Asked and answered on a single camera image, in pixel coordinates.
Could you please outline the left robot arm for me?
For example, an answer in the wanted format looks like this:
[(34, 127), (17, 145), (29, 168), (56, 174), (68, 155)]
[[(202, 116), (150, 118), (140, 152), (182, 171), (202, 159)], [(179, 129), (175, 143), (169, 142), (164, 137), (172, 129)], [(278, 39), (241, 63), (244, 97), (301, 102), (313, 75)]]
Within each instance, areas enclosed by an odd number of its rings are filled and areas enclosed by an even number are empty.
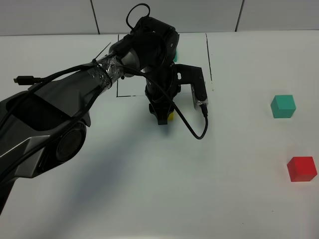
[(45, 78), (19, 76), (28, 90), (0, 103), (0, 205), (18, 178), (34, 178), (73, 158), (86, 138), (95, 100), (134, 70), (158, 71), (175, 57), (176, 29), (149, 16), (101, 59)]

